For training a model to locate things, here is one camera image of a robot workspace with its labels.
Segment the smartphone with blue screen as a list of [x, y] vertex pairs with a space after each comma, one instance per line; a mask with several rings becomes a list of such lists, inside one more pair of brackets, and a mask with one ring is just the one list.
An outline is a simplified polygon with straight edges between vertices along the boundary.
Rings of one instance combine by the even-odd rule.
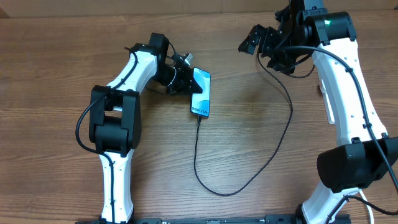
[[190, 111], [204, 117], [210, 115], [210, 73], [199, 68], [193, 69], [193, 79], [201, 88], [201, 93], [193, 93]]

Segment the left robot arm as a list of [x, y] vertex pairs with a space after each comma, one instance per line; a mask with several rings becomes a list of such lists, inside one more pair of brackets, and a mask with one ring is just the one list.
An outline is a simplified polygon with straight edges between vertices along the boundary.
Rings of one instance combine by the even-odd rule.
[[171, 43], [153, 33], [148, 44], [129, 48], [129, 61], [106, 86], [91, 91], [89, 139], [95, 145], [103, 169], [104, 205], [98, 223], [131, 223], [131, 164], [141, 139], [140, 95], [150, 80], [159, 82], [168, 95], [190, 95], [190, 111], [199, 117], [210, 114], [209, 72], [192, 68], [192, 54], [166, 58]]

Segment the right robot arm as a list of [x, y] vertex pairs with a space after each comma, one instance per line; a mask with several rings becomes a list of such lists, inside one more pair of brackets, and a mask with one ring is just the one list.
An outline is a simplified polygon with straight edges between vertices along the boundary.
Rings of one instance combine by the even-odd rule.
[[336, 128], [334, 149], [317, 158], [320, 182], [293, 215], [266, 215], [266, 223], [349, 223], [344, 204], [392, 174], [397, 139], [388, 135], [361, 71], [351, 16], [329, 12], [322, 1], [291, 1], [275, 13], [279, 27], [254, 26], [238, 50], [269, 57], [268, 66], [290, 75], [311, 57], [317, 68], [326, 115]]

